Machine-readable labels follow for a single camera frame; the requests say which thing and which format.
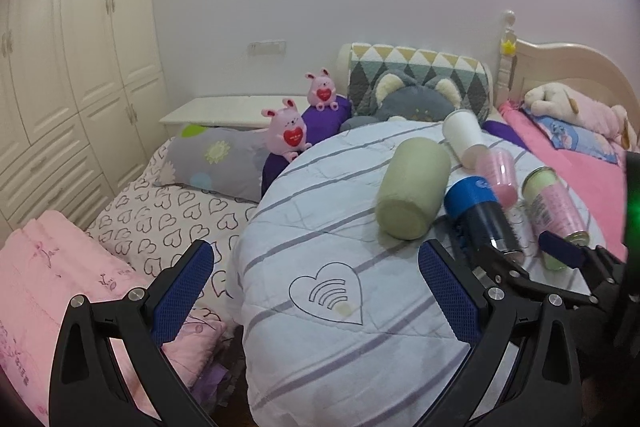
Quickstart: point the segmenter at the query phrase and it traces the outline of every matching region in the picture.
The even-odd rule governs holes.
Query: pink bedsheet
[[[45,212],[7,239],[0,251],[0,366],[44,425],[51,363],[69,299],[80,293],[92,302],[120,299],[148,284],[58,212]],[[191,311],[176,340],[162,347],[187,387],[225,330],[206,314]],[[136,404],[154,415],[124,344],[112,342]]]
[[[509,102],[503,103],[499,110],[530,151],[553,167],[580,196],[602,230],[607,249],[624,261],[626,182],[623,169],[586,154],[556,150],[540,129]]]

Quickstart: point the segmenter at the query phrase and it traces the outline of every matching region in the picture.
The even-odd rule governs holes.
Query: white paper cup
[[[445,118],[442,134],[465,169],[474,169],[478,156],[488,149],[482,139],[478,118],[468,109],[456,110]]]

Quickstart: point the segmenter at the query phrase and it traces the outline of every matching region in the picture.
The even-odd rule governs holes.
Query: stuffed toy
[[[636,147],[636,132],[621,105],[609,107],[559,82],[531,89],[524,97],[524,105],[534,116],[552,116],[602,134],[625,150]]]
[[[267,130],[267,149],[278,156],[284,156],[291,163],[299,154],[311,147],[306,142],[306,124],[291,98],[283,98],[284,107],[263,109],[262,115],[271,118]]]
[[[311,87],[309,87],[309,92],[306,94],[309,105],[316,106],[318,111],[324,110],[327,105],[332,110],[337,111],[338,103],[335,101],[335,84],[329,76],[329,71],[322,68],[322,74],[316,76],[313,73],[307,73],[305,77],[311,80]]]
[[[421,86],[408,74],[390,70],[375,83],[371,97],[372,116],[355,116],[340,127],[345,131],[387,120],[443,121],[462,105],[462,97],[450,78],[430,80]]]

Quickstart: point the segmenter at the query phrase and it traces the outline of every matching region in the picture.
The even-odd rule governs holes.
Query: spray can
[[[524,263],[518,238],[485,178],[469,176],[454,184],[444,207],[472,251],[491,245],[515,263]]]
[[[536,236],[548,230],[578,247],[589,246],[589,232],[584,221],[569,191],[551,167],[530,172],[522,183],[522,196]],[[566,267],[546,252],[543,252],[543,260],[549,270]]]

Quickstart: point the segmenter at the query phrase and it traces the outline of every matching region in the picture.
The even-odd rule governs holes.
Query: white stuffed animal
[[[609,107],[559,82],[531,89],[524,96],[524,105],[534,116],[551,116],[584,127],[617,142],[625,150],[638,148],[636,131],[621,105]]]

